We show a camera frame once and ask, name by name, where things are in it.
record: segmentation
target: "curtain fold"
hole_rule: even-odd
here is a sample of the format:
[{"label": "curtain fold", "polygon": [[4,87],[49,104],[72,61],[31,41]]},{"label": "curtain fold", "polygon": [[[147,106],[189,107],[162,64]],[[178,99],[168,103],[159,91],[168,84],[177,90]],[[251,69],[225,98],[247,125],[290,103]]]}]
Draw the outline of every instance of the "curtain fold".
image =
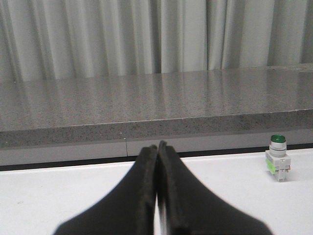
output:
[{"label": "curtain fold", "polygon": [[313,0],[0,0],[0,81],[313,62]]}]

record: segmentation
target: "gray granite countertop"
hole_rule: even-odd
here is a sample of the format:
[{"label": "gray granite countertop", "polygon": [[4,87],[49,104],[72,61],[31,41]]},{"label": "gray granite countertop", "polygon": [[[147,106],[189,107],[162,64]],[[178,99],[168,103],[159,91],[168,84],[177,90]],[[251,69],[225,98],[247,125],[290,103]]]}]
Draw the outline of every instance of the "gray granite countertop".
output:
[{"label": "gray granite countertop", "polygon": [[0,83],[0,148],[313,127],[313,64]]}]

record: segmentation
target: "white table surface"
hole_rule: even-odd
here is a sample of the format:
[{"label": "white table surface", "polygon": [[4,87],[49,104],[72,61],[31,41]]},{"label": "white table surface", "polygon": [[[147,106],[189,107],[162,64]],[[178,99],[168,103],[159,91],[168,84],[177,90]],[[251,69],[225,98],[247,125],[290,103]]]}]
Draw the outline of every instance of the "white table surface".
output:
[{"label": "white table surface", "polygon": [[[313,234],[313,149],[289,150],[285,182],[264,153],[184,158],[214,193],[263,220],[275,235]],[[51,235],[106,195],[133,162],[0,172],[0,235]],[[159,234],[158,217],[155,234]]]}]

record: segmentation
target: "black rubber pad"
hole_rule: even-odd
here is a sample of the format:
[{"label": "black rubber pad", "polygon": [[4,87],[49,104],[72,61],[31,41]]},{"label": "black rubber pad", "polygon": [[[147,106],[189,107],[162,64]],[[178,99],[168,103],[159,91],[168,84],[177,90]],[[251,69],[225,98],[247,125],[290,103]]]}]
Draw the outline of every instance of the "black rubber pad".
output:
[{"label": "black rubber pad", "polygon": [[161,141],[158,152],[157,196],[162,230],[167,235],[272,234],[261,221],[207,189],[173,147]]},{"label": "black rubber pad", "polygon": [[142,148],[120,183],[90,209],[62,224],[55,235],[152,235],[156,161],[155,146]]}]

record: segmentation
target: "green lens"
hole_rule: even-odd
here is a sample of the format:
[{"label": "green lens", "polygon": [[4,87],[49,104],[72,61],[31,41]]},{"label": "green lens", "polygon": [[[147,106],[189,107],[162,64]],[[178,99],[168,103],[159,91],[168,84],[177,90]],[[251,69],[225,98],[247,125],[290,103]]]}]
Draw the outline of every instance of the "green lens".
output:
[{"label": "green lens", "polygon": [[282,135],[272,135],[270,140],[275,142],[275,143],[284,143],[284,142],[286,142],[286,138],[284,136],[282,136]]}]

